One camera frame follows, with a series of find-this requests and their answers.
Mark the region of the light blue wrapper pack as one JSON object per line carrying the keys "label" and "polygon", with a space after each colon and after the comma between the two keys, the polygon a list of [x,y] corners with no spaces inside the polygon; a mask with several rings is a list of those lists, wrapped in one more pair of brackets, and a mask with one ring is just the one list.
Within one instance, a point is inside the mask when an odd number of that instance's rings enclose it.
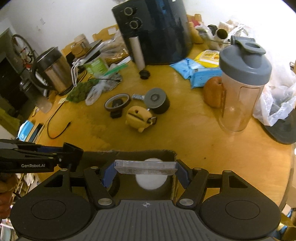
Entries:
{"label": "light blue wrapper pack", "polygon": [[190,79],[196,71],[204,69],[204,66],[190,58],[173,63],[170,67],[177,71],[184,79]]}

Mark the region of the green labelled tub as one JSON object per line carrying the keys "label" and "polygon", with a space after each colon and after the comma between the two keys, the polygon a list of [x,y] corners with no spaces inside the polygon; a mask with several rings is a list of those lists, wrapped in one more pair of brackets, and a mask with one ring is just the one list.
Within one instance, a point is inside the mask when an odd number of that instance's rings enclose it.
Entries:
{"label": "green labelled tub", "polygon": [[95,78],[104,76],[108,71],[108,65],[101,55],[97,56],[93,60],[87,61],[85,64],[83,64],[83,67]]}

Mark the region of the clear shaker bottle grey lid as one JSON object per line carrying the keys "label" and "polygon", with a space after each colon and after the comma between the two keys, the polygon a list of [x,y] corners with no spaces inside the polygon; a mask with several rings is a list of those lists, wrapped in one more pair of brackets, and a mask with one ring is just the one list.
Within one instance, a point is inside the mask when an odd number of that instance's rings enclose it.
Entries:
{"label": "clear shaker bottle grey lid", "polygon": [[241,132],[247,127],[269,81],[272,66],[265,54],[254,38],[236,36],[220,51],[223,94],[219,121],[229,131]]}

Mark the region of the black cylinder sleeve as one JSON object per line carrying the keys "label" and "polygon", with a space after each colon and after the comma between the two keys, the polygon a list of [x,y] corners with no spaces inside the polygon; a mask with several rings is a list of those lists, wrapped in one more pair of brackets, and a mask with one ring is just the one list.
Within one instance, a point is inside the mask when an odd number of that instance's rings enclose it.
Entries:
{"label": "black cylinder sleeve", "polygon": [[122,111],[117,110],[110,113],[111,118],[120,118],[122,116]]}

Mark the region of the clear plastic case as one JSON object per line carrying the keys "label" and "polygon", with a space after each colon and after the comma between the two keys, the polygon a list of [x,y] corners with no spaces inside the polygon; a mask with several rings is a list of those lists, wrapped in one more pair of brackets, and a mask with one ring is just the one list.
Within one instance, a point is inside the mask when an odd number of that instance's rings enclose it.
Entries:
{"label": "clear plastic case", "polygon": [[114,168],[121,174],[174,175],[176,162],[115,160]]}

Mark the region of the white foam cylinder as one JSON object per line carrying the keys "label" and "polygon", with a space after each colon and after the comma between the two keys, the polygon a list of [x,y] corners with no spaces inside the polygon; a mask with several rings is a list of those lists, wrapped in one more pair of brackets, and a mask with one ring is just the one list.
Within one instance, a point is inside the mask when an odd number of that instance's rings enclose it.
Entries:
{"label": "white foam cylinder", "polygon": [[138,185],[145,190],[156,190],[163,186],[167,180],[165,175],[136,174],[135,179]]}

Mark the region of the grey smoky plastic cup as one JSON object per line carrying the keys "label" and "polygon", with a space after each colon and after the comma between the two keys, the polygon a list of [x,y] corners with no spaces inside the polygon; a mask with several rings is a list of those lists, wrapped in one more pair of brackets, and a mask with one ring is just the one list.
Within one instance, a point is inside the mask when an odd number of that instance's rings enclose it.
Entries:
{"label": "grey smoky plastic cup", "polygon": [[30,80],[22,80],[20,89],[43,113],[48,113],[52,108],[52,103],[43,96],[38,88]]}

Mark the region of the yellow pig-shaped figure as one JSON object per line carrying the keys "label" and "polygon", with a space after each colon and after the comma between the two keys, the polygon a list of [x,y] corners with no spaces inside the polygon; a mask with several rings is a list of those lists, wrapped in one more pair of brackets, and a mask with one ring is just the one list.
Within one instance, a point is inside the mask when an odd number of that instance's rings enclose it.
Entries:
{"label": "yellow pig-shaped figure", "polygon": [[132,106],[127,110],[125,116],[125,124],[135,128],[139,133],[142,133],[149,126],[155,125],[157,117],[141,106]]}

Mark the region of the small black round cap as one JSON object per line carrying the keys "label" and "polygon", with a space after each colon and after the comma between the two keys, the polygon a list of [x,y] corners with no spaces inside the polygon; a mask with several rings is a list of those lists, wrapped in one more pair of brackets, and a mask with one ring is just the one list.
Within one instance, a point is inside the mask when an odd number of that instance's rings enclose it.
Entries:
{"label": "small black round cap", "polygon": [[140,70],[139,75],[140,75],[141,79],[147,80],[147,79],[149,79],[151,74],[149,71],[143,69],[143,70]]}

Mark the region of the grey marbled bar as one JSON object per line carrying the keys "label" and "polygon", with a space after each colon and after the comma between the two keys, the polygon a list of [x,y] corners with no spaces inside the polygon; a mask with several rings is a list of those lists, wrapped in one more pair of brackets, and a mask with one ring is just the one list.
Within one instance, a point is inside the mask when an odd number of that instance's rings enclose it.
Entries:
{"label": "grey marbled bar", "polygon": [[144,101],[145,96],[144,95],[139,95],[139,94],[133,94],[132,99]]}

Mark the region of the blue wipes pack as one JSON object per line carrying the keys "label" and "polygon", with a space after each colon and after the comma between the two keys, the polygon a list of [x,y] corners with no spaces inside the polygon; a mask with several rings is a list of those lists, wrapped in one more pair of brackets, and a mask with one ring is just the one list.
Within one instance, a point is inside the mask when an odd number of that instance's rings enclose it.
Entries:
{"label": "blue wipes pack", "polygon": [[196,69],[190,77],[191,88],[203,87],[210,78],[221,76],[222,70],[219,67]]}

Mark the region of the brown kapton tape roll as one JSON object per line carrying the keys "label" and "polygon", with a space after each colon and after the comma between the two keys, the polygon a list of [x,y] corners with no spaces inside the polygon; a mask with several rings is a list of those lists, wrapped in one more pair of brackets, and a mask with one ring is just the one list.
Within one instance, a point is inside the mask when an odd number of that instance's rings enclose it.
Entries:
{"label": "brown kapton tape roll", "polygon": [[109,98],[104,107],[109,112],[121,110],[129,105],[131,97],[127,93],[120,93]]}

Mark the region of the blue tissue box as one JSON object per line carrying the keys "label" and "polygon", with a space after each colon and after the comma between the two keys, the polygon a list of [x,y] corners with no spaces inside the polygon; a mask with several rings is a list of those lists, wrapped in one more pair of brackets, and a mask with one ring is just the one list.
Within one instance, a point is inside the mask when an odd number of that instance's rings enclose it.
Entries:
{"label": "blue tissue box", "polygon": [[20,141],[25,141],[29,135],[29,133],[31,132],[32,128],[34,127],[34,124],[29,121],[26,120],[19,128],[18,130],[18,139]]}

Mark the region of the yellow wipes pack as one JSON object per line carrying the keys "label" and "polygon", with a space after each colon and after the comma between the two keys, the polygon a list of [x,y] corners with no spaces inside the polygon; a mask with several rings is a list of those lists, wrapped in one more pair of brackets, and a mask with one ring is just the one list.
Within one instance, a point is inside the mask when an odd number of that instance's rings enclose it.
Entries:
{"label": "yellow wipes pack", "polygon": [[205,50],[195,57],[194,61],[205,68],[216,68],[219,67],[219,53],[216,50]]}

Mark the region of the grey black filament spool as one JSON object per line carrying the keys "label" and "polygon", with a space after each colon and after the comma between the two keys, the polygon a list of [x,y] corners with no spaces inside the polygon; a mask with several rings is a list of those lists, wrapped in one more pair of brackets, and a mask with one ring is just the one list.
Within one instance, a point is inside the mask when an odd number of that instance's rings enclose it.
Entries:
{"label": "grey black filament spool", "polygon": [[170,107],[167,94],[161,88],[153,88],[144,96],[145,105],[155,114],[163,114]]}

